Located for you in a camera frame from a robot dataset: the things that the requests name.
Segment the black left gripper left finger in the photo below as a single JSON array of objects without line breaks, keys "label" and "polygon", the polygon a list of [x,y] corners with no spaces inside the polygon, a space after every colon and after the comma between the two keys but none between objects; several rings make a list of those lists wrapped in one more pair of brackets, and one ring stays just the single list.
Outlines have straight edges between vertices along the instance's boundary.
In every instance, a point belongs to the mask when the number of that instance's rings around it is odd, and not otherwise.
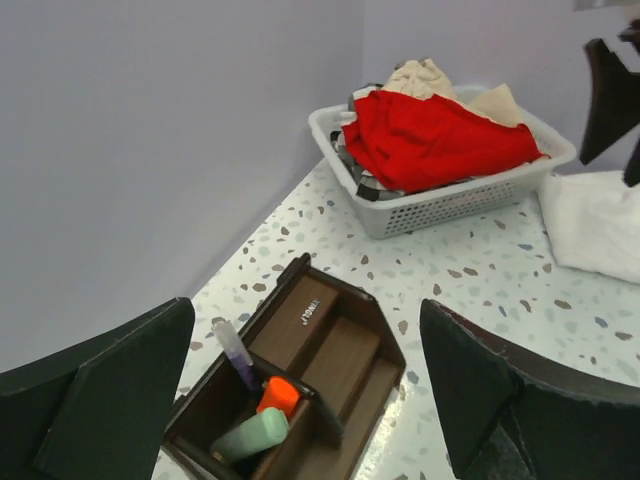
[{"label": "black left gripper left finger", "polygon": [[2,373],[2,478],[150,478],[193,327],[175,298]]}]

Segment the purple gel pen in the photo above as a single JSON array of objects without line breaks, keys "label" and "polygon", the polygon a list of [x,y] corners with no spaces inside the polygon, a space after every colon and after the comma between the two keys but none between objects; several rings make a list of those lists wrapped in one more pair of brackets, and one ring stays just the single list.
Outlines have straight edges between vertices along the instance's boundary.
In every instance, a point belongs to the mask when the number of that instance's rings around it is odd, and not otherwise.
[{"label": "purple gel pen", "polygon": [[227,320],[216,320],[212,331],[244,385],[253,394],[259,394],[261,384],[253,371],[253,360],[234,327]]}]

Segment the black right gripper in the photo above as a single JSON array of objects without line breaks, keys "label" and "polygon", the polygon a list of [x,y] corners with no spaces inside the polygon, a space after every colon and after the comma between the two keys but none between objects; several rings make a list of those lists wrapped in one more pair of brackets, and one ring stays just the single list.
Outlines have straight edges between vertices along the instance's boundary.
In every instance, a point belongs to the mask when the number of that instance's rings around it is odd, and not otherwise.
[{"label": "black right gripper", "polygon": [[[627,26],[618,37],[639,44],[639,2],[621,5]],[[584,50],[591,69],[592,93],[586,129],[579,153],[587,165],[639,124],[639,73],[630,71],[603,39],[590,40]],[[628,187],[640,183],[640,140],[624,170]]]}]

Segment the orange highlighter marker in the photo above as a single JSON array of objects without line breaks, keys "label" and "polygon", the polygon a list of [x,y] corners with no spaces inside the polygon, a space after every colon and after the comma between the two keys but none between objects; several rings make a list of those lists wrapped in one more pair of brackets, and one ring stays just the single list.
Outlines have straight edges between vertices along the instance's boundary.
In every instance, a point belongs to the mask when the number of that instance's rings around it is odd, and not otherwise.
[{"label": "orange highlighter marker", "polygon": [[256,408],[261,413],[267,408],[276,408],[291,418],[301,398],[299,391],[285,378],[272,376],[266,382],[266,388]]}]

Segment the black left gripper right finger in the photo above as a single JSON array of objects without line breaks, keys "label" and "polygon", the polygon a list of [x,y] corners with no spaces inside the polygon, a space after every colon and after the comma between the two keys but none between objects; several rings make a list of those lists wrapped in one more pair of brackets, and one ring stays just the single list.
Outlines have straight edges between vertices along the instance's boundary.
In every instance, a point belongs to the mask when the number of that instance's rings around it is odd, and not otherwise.
[{"label": "black left gripper right finger", "polygon": [[458,479],[636,479],[639,390],[569,368],[425,299],[420,334]]}]

